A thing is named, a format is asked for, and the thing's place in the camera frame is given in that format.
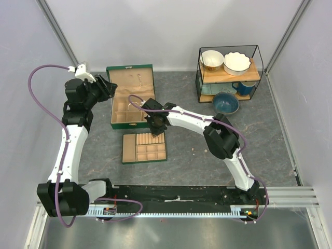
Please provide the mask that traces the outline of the green jewelry tray insert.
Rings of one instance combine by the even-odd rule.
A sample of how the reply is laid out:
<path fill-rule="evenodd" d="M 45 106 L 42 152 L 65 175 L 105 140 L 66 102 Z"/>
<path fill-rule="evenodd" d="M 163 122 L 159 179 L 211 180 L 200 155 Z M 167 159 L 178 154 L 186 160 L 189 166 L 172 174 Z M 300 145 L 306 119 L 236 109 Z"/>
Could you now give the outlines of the green jewelry tray insert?
<path fill-rule="evenodd" d="M 165 134 L 151 133 L 124 134 L 122 137 L 122 163 L 145 163 L 167 160 Z"/>

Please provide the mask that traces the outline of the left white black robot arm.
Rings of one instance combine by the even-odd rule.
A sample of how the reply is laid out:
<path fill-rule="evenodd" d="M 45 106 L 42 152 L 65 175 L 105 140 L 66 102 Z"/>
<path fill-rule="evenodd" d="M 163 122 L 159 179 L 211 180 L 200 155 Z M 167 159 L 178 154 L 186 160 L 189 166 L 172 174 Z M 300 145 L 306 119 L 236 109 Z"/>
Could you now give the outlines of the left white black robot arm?
<path fill-rule="evenodd" d="M 60 150 L 47 182 L 37 186 L 37 195 L 50 217 L 85 215 L 96 199 L 108 204 L 114 198 L 107 178 L 78 183 L 81 153 L 93 120 L 92 108 L 112 98 L 117 88 L 100 74 L 94 78 L 95 82 L 75 78 L 65 83 L 67 100 L 61 120 L 64 128 Z"/>

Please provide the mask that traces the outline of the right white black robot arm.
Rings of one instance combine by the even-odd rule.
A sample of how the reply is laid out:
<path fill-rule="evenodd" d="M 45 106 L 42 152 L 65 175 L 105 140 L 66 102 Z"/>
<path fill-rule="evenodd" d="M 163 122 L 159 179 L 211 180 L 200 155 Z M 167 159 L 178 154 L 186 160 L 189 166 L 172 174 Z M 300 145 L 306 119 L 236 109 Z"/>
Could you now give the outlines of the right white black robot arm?
<path fill-rule="evenodd" d="M 204 116 L 172 103 L 161 105 L 152 98 L 141 103 L 154 136 L 163 133 L 168 126 L 181 127 L 202 135 L 211 154 L 223 160 L 230 171 L 239 201 L 250 204 L 256 199 L 259 182 L 254 179 L 243 160 L 238 131 L 225 115 Z"/>

